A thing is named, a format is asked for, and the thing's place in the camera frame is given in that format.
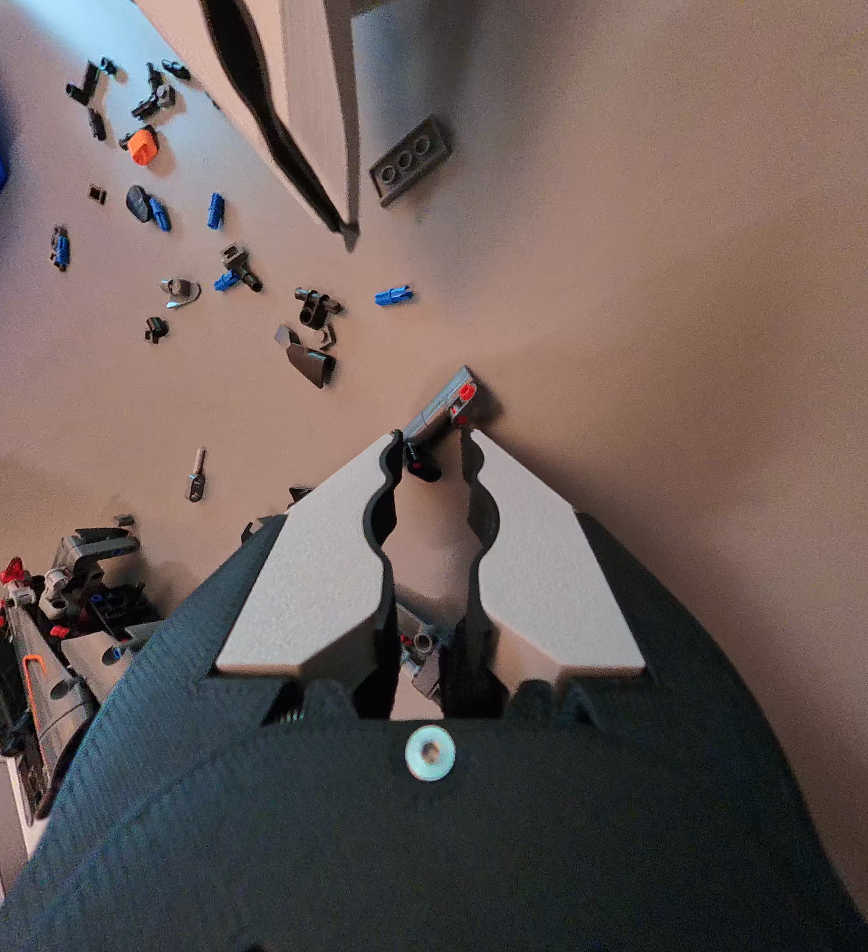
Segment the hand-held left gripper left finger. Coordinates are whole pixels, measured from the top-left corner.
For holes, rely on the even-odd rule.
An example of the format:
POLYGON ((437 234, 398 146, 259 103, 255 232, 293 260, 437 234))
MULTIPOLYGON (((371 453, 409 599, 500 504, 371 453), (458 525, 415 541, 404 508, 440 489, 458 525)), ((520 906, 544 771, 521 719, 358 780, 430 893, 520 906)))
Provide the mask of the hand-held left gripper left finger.
POLYGON ((229 677, 334 681, 389 718, 401 665, 393 567, 404 435, 392 430, 291 506, 215 661, 229 677))

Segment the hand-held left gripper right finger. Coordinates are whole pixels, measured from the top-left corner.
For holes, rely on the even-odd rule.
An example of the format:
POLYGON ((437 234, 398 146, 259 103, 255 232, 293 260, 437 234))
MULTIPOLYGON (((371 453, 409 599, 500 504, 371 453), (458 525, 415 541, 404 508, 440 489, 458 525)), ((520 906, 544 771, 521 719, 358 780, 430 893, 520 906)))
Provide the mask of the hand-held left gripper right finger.
POLYGON ((461 657, 508 696, 527 682, 632 679, 645 659, 581 513, 480 429, 462 437, 471 565, 461 657))

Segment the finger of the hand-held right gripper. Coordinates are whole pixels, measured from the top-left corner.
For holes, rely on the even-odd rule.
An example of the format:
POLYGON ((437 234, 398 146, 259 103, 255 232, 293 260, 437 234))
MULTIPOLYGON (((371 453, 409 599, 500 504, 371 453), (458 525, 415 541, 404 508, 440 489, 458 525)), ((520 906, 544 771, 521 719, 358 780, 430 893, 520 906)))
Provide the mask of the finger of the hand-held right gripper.
POLYGON ((250 1, 274 113, 321 184, 345 250, 359 238, 360 132, 347 1, 250 1))
POLYGON ((340 232, 321 184, 274 113, 248 2, 139 1, 136 5, 267 166, 330 232, 340 232))

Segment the grey beam sub-assembly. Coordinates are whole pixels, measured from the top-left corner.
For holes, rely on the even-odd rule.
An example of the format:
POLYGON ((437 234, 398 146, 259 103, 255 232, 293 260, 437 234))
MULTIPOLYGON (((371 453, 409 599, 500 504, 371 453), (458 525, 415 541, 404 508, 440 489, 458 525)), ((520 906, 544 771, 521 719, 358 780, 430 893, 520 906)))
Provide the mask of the grey beam sub-assembly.
POLYGON ((402 670, 414 689, 441 709, 439 626, 424 622, 399 601, 396 602, 396 621, 402 670))

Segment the grey panel with black connector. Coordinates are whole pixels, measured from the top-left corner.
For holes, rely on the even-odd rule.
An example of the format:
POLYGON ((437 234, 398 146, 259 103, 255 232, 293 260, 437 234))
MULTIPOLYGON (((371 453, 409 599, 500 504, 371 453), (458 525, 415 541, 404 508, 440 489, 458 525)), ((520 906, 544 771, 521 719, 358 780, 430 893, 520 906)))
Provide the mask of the grey panel with black connector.
POLYGON ((470 368, 463 364, 404 429, 404 468, 424 482, 440 480, 441 469, 432 456, 431 446, 449 430, 470 422, 477 411, 480 386, 470 368), (467 404, 458 399, 464 384, 477 386, 477 395, 467 404))

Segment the toy car model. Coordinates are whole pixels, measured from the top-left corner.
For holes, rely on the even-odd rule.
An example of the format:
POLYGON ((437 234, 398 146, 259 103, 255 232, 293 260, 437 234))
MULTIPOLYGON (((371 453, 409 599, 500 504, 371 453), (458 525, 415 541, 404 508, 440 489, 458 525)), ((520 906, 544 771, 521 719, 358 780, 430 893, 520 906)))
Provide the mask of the toy car model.
POLYGON ((0 571, 0 754, 17 761, 45 820, 83 737, 129 664, 162 624, 144 582, 106 581, 106 562, 137 554, 135 527, 78 529, 33 574, 0 571))

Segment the black beam with grey connector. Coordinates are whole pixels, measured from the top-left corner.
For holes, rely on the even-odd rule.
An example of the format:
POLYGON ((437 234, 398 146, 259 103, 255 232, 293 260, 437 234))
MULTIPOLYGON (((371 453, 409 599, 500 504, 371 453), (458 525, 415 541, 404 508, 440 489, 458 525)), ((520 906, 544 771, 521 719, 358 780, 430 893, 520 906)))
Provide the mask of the black beam with grey connector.
POLYGON ((169 110, 175 106, 176 90, 166 82, 164 75, 156 69, 153 63, 146 63, 149 95, 142 99, 131 111, 134 119, 142 122, 162 110, 169 110))

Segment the orange toy piece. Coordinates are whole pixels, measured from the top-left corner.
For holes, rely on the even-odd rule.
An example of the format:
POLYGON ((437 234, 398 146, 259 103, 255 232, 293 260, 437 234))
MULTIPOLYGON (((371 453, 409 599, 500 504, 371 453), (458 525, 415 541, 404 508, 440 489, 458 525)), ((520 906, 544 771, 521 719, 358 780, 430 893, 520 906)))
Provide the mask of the orange toy piece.
POLYGON ((135 165, 143 168, 149 166, 159 153, 157 133, 151 125, 127 133, 118 140, 118 145, 135 165))

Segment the dark grey rectangular plate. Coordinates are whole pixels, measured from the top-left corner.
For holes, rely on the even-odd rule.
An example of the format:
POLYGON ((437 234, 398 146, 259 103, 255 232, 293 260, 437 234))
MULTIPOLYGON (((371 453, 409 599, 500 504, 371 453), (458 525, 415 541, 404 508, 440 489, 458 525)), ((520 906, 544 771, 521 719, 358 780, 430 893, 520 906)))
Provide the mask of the dark grey rectangular plate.
POLYGON ((369 168, 379 206, 389 208, 439 169, 452 151, 440 120, 429 114, 369 168))

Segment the black angled connector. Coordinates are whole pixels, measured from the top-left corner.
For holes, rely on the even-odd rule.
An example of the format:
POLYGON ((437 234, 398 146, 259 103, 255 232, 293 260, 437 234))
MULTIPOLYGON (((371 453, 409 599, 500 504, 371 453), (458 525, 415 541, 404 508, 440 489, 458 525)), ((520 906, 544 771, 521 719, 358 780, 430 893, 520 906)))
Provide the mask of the black angled connector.
POLYGON ((107 57, 102 57, 99 63, 87 61, 82 83, 80 85, 67 83, 64 92, 71 100, 87 108, 95 96, 101 74, 117 77, 119 73, 119 66, 107 57))

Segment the blue pin with black connector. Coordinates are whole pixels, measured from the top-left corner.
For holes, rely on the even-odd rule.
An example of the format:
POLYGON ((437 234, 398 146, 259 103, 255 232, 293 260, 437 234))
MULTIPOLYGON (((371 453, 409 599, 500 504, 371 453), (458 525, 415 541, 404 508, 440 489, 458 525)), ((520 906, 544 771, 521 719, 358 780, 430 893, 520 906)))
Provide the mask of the blue pin with black connector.
POLYGON ((262 290, 261 279, 250 268, 248 259, 244 256, 226 264, 225 272, 214 281, 213 288, 216 292, 227 292, 238 284, 249 287, 252 292, 259 293, 262 290))

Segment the black cross-shaped connector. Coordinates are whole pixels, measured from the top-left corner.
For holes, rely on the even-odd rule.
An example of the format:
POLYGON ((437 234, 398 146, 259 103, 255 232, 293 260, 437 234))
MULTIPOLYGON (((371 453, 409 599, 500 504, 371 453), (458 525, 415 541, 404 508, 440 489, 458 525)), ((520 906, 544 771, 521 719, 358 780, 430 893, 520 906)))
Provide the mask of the black cross-shaped connector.
POLYGON ((339 301, 314 289, 296 288, 294 298, 301 303, 299 321, 310 330, 326 329, 334 316, 344 310, 339 301))

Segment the dark grey toy piece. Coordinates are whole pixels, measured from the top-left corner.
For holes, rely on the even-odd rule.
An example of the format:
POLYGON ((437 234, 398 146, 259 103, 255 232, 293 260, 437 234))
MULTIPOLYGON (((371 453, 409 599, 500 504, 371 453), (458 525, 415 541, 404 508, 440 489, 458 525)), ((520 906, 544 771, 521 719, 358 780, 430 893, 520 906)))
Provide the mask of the dark grey toy piece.
POLYGON ((277 328, 274 338, 285 351, 288 362, 315 387, 324 389, 331 383, 336 368, 335 357, 302 344, 295 331, 285 325, 277 328))

